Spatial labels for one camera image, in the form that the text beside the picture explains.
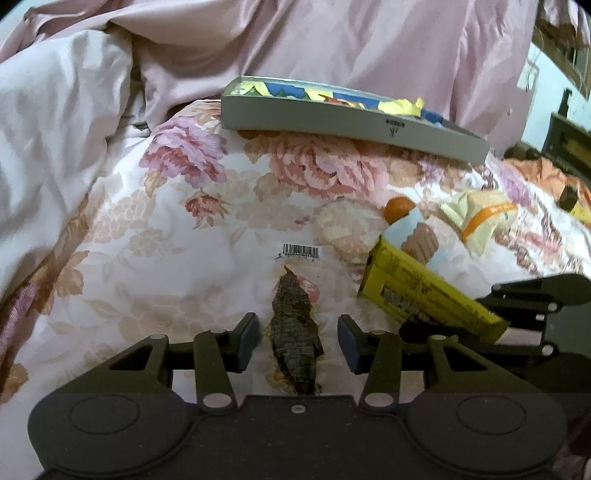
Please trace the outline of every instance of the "wall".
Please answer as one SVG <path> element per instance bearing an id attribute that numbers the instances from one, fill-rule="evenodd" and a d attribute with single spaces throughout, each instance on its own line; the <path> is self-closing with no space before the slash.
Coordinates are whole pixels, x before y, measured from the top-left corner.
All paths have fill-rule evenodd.
<path id="1" fill-rule="evenodd" d="M 530 44 L 528 58 L 535 61 L 539 68 L 537 85 L 535 88 L 533 106 L 525 126 L 522 140 L 532 144 L 538 150 L 544 145 L 546 133 L 550 126 L 550 114 L 558 110 L 565 88 L 573 91 L 569 102 L 568 119 L 591 130 L 591 105 L 579 93 L 572 82 L 562 73 L 546 54 L 538 47 Z M 525 88 L 525 78 L 529 68 L 526 64 L 518 86 Z"/>

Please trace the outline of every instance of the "crumpled wrapper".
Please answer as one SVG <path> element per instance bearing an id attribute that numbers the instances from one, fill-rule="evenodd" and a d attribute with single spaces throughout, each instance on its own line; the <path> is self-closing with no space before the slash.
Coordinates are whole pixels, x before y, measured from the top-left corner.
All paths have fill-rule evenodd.
<path id="1" fill-rule="evenodd" d="M 319 238 L 349 265 L 365 265 L 370 250 L 387 227 L 375 206 L 359 200 L 342 198 L 328 202 L 316 216 Z"/>
<path id="2" fill-rule="evenodd" d="M 496 230 L 508 230 L 517 219 L 518 206 L 496 190 L 472 190 L 442 203 L 441 211 L 460 231 L 460 239 L 478 256 L 486 251 Z"/>

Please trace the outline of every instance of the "pink satin fabric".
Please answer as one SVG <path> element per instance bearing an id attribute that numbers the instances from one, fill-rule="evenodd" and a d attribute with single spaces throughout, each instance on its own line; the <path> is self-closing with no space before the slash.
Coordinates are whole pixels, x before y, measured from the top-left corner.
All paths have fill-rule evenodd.
<path id="1" fill-rule="evenodd" d="M 0 61 L 110 22 L 136 35 L 152 128 L 255 74 L 422 97 L 487 135 L 508 109 L 535 13 L 530 0 L 62 0 L 29 10 Z"/>

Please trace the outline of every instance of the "bottle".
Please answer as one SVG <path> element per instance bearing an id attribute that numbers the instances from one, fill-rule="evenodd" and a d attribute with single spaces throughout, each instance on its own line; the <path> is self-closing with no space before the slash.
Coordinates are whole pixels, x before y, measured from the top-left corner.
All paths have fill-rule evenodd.
<path id="1" fill-rule="evenodd" d="M 565 118 L 569 113 L 569 98 L 572 94 L 572 90 L 565 88 L 564 93 L 562 94 L 562 101 L 560 102 L 560 106 L 558 107 L 558 114 L 562 115 Z"/>

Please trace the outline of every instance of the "white pillow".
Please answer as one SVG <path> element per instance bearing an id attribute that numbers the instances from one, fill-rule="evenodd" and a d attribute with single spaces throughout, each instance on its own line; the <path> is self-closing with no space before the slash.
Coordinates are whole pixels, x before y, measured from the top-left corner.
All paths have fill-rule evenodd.
<path id="1" fill-rule="evenodd" d="M 122 30 L 44 41 L 0 64 L 0 299 L 53 249 L 102 171 L 131 66 Z"/>

